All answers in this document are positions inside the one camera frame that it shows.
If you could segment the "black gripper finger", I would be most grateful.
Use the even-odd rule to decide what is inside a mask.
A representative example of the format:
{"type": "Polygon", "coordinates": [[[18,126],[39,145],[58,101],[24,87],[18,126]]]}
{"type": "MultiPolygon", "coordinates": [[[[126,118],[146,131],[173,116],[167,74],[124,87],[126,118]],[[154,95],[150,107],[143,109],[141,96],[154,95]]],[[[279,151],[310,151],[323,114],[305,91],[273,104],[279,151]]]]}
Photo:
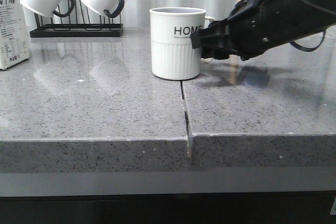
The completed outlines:
{"type": "Polygon", "coordinates": [[[202,55],[203,59],[214,58],[216,60],[226,60],[230,58],[230,55],[236,55],[238,53],[237,49],[232,48],[208,48],[202,47],[202,55]]]}
{"type": "Polygon", "coordinates": [[[216,20],[207,28],[191,34],[192,48],[236,49],[230,34],[229,22],[226,19],[216,20]]]}

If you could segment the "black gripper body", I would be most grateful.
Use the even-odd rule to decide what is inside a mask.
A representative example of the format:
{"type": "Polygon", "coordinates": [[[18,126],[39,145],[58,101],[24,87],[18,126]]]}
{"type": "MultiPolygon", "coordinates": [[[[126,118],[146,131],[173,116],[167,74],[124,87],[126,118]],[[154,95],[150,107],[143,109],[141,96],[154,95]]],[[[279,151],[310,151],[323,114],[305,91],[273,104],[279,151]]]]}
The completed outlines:
{"type": "Polygon", "coordinates": [[[289,42],[288,0],[240,1],[227,21],[227,50],[242,60],[289,42]]]}

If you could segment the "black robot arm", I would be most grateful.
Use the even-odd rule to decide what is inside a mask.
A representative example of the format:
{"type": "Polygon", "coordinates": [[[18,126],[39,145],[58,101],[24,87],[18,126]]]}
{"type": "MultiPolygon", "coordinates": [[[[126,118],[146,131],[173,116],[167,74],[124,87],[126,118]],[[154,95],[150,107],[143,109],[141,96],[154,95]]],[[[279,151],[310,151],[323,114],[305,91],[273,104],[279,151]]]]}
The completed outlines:
{"type": "Polygon", "coordinates": [[[241,60],[262,55],[283,44],[311,52],[296,40],[325,33],[335,25],[335,0],[241,0],[229,16],[191,34],[204,58],[241,60]]]}

